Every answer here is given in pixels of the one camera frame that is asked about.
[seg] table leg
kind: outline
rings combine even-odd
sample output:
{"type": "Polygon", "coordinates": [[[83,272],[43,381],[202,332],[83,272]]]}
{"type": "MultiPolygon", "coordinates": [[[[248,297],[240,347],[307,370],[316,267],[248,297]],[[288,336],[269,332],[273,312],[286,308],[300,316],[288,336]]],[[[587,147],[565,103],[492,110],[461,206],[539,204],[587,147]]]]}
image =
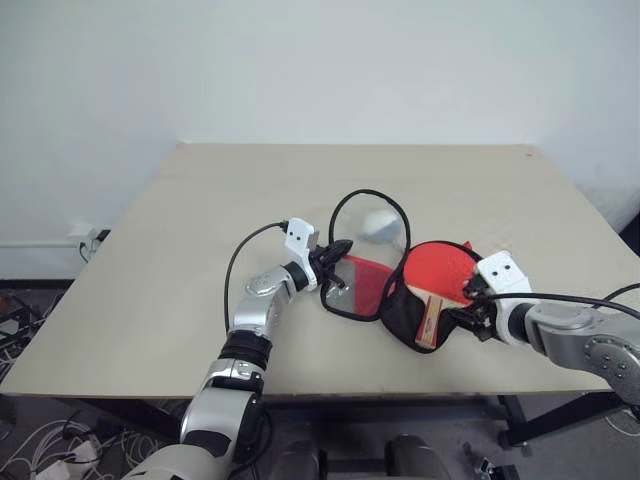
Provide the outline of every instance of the table leg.
{"type": "Polygon", "coordinates": [[[519,402],[516,405],[513,398],[510,397],[513,396],[505,395],[499,397],[500,402],[508,411],[511,407],[515,407],[515,416],[508,421],[509,429],[503,430],[498,435],[498,443],[506,450],[526,445],[528,440],[557,433],[604,417],[626,406],[613,392],[594,392],[565,403],[544,415],[526,420],[519,402]]]}

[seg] table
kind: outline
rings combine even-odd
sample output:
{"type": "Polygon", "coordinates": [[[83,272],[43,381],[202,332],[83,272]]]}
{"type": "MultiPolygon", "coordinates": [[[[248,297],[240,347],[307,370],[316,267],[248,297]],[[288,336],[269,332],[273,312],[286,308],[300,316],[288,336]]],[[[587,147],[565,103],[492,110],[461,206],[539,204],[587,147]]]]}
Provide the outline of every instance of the table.
{"type": "MultiPolygon", "coordinates": [[[[321,229],[343,195],[379,189],[407,212],[414,243],[509,249],[536,291],[602,297],[637,281],[640,261],[529,146],[180,145],[115,226],[0,391],[189,397],[224,342],[228,257],[257,226],[299,216],[321,229]]],[[[252,275],[285,259],[265,233],[234,268],[231,305],[252,275]]],[[[637,294],[620,301],[640,306],[637,294]]],[[[281,320],[270,395],[438,395],[601,391],[529,347],[456,330],[420,355],[380,322],[362,324],[301,295],[281,320]]]]}

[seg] power outlet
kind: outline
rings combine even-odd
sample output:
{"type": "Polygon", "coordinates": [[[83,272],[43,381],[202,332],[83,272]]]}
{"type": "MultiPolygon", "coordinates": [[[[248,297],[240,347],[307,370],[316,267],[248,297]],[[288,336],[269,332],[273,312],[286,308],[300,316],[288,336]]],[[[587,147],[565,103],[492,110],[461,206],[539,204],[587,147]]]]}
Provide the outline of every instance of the power outlet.
{"type": "Polygon", "coordinates": [[[79,223],[69,232],[67,238],[73,242],[85,260],[91,259],[98,247],[111,233],[109,228],[96,227],[86,223],[79,223]]]}
{"type": "Polygon", "coordinates": [[[87,223],[79,223],[69,232],[67,238],[71,240],[76,247],[80,245],[89,245],[100,233],[100,228],[94,227],[87,223]]]}

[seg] white wall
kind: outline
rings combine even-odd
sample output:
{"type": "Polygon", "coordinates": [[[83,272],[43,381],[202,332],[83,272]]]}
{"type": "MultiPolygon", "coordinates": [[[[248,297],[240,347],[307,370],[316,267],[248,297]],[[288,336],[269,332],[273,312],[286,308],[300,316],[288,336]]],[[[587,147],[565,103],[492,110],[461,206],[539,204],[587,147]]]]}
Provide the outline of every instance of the white wall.
{"type": "MultiPolygon", "coordinates": [[[[619,229],[638,19],[636,0],[3,2],[0,242],[116,222],[179,140],[532,143],[619,229]]],[[[0,278],[81,266],[0,250],[0,278]]]]}

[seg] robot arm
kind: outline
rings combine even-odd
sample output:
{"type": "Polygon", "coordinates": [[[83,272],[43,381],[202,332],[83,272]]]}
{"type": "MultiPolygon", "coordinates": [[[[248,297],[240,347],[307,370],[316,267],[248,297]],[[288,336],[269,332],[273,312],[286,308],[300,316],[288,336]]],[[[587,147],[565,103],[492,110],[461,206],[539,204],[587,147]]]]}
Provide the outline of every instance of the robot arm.
{"type": "MultiPolygon", "coordinates": [[[[481,293],[531,293],[529,280],[508,252],[478,262],[470,283],[481,293]]],[[[498,298],[495,334],[505,343],[529,343],[564,368],[605,379],[625,402],[640,404],[640,323],[629,314],[602,313],[584,306],[498,298]]]]}
{"type": "Polygon", "coordinates": [[[222,351],[184,415],[181,443],[154,453],[125,479],[222,480],[232,463],[255,457],[264,423],[263,377],[278,318],[298,292],[331,276],[352,245],[338,240],[318,247],[317,238],[312,225],[289,220],[285,246],[293,260],[247,285],[222,351]]]}

